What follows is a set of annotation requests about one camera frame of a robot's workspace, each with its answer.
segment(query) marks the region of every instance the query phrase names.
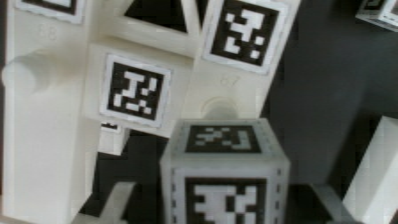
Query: black and white square pattern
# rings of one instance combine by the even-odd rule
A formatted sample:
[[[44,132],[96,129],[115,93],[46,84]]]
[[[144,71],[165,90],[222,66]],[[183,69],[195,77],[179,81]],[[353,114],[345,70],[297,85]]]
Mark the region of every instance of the black and white square pattern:
[[[266,179],[186,178],[186,224],[263,224]]]
[[[192,125],[186,152],[190,153],[261,153],[250,125]]]
[[[385,0],[368,0],[364,10],[380,10]]]
[[[249,71],[263,71],[281,11],[245,1],[224,0],[206,40],[204,59]]]
[[[73,23],[82,22],[85,0],[16,0],[16,7]]]
[[[121,133],[121,125],[103,122],[101,123],[101,130],[112,133]]]
[[[101,113],[151,127],[160,127],[169,80],[169,69],[108,55]]]

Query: white cube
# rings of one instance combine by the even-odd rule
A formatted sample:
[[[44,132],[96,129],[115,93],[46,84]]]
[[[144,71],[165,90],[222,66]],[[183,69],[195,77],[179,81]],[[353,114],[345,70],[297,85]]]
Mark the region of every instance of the white cube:
[[[398,32],[398,1],[364,0],[357,18]]]
[[[183,120],[161,158],[167,224],[282,223],[289,161],[261,120]]]

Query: black background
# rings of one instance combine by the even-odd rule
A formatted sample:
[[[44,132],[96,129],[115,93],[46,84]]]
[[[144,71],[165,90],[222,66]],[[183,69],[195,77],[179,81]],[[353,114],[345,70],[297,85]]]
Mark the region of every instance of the black background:
[[[359,5],[360,0],[302,1],[263,110],[291,159],[291,183],[329,183],[341,196],[380,116],[398,118],[398,33],[353,18]],[[99,155],[85,213],[99,213],[112,184],[128,179],[142,184],[128,219],[160,223],[165,143],[131,132],[122,157]]]

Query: white box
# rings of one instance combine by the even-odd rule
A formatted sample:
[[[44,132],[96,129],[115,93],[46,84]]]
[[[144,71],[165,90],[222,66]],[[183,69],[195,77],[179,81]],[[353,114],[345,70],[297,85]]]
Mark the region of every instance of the white box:
[[[265,119],[181,120],[161,158],[165,223],[233,224],[240,213],[247,224],[282,223],[288,177]]]
[[[398,1],[364,0],[357,18],[398,32]]]
[[[119,156],[128,143],[130,129],[110,122],[101,123],[98,152]]]
[[[87,116],[169,137],[181,118],[190,73],[190,58],[121,39],[106,38],[92,43],[83,105]],[[133,77],[126,78],[133,75],[142,76],[144,82]],[[153,78],[163,81],[158,81],[154,96],[146,96],[142,92],[151,92]],[[117,98],[122,98],[122,104],[115,103]]]
[[[345,206],[364,224],[392,224],[398,210],[398,120],[382,117],[359,165]]]
[[[73,18],[30,2],[7,1],[3,215],[66,224],[94,178],[99,122],[82,115],[82,100],[101,2],[73,1]]]

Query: round knob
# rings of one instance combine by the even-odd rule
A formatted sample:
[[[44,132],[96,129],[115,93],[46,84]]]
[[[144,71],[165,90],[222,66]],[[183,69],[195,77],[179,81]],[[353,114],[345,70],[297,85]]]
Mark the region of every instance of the round knob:
[[[18,93],[32,94],[42,91],[51,83],[53,62],[50,54],[35,51],[14,58],[2,71],[5,88],[14,88]]]

